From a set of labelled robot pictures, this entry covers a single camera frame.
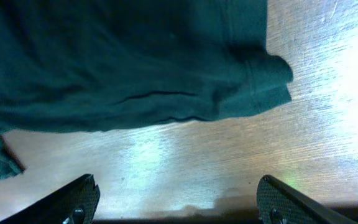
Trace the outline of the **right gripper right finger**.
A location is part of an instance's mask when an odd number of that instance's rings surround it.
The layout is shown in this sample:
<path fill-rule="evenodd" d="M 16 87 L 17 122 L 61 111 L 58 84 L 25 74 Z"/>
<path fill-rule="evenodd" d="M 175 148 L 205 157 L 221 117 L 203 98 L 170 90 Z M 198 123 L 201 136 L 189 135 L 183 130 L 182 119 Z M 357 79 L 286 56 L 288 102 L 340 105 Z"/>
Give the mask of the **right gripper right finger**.
<path fill-rule="evenodd" d="M 259 181 L 257 208 L 264 224 L 357 224 L 272 175 Z"/>

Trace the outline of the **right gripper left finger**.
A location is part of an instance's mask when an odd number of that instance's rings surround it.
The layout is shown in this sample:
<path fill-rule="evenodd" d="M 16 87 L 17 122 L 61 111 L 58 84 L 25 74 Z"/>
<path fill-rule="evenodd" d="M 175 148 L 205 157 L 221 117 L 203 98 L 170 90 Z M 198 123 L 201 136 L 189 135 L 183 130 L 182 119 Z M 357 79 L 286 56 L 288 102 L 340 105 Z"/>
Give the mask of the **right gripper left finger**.
<path fill-rule="evenodd" d="M 84 174 L 0 224 L 91 224 L 100 199 L 92 174 Z"/>

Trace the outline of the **black Nike t-shirt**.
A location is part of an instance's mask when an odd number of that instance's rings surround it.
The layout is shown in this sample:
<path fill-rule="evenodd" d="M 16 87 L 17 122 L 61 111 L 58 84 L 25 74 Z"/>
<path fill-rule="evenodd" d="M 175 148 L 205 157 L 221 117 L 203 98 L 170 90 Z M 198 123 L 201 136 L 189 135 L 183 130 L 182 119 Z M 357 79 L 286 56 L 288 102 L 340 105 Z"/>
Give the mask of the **black Nike t-shirt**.
<path fill-rule="evenodd" d="M 291 100 L 266 1 L 0 1 L 2 135 L 253 116 Z"/>

